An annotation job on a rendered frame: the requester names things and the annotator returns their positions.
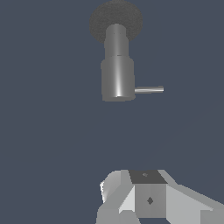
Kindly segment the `grey metal faucet body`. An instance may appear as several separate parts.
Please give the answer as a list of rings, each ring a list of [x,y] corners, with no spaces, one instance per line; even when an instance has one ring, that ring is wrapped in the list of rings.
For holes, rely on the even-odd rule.
[[[135,96],[134,61],[129,56],[126,28],[112,24],[106,30],[105,59],[101,62],[101,94],[105,102],[125,102]]]

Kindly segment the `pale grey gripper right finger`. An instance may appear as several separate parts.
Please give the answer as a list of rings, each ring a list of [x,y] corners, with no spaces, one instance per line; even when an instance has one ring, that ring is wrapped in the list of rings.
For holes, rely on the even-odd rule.
[[[138,218],[166,218],[171,224],[224,224],[224,205],[178,185],[165,170],[129,170]]]

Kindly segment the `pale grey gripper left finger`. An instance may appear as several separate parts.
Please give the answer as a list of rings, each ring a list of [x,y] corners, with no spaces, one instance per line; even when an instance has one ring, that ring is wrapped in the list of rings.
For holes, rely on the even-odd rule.
[[[100,183],[103,203],[95,224],[141,224],[132,208],[123,207],[133,187],[127,170],[112,171]]]

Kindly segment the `dark round faucet base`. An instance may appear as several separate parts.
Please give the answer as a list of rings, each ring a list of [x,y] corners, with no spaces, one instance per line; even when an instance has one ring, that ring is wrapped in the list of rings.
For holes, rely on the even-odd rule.
[[[98,42],[104,43],[107,28],[114,24],[123,25],[126,28],[126,36],[131,41],[143,28],[143,16],[133,3],[110,0],[93,11],[89,19],[89,30]]]

